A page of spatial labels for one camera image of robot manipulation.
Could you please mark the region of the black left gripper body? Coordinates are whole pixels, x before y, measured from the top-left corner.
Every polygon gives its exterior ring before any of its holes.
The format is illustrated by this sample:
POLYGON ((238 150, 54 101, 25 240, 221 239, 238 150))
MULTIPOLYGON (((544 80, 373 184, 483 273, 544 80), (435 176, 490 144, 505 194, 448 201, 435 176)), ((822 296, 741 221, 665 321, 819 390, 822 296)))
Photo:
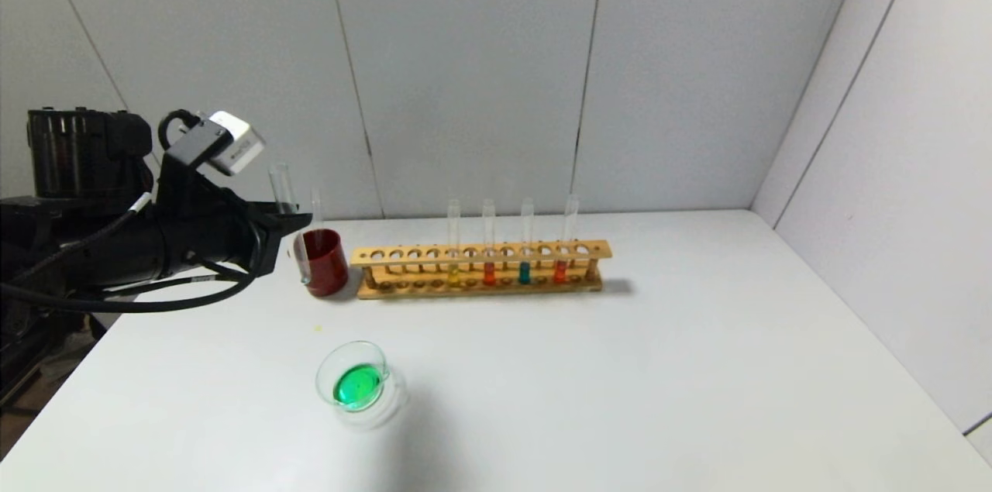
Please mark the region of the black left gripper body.
POLYGON ((248 202, 219 186, 160 186, 153 216, 164 241, 162 276, 196 267, 202 260, 234 263, 258 274, 273 269, 277 240, 274 218, 259 202, 248 202))

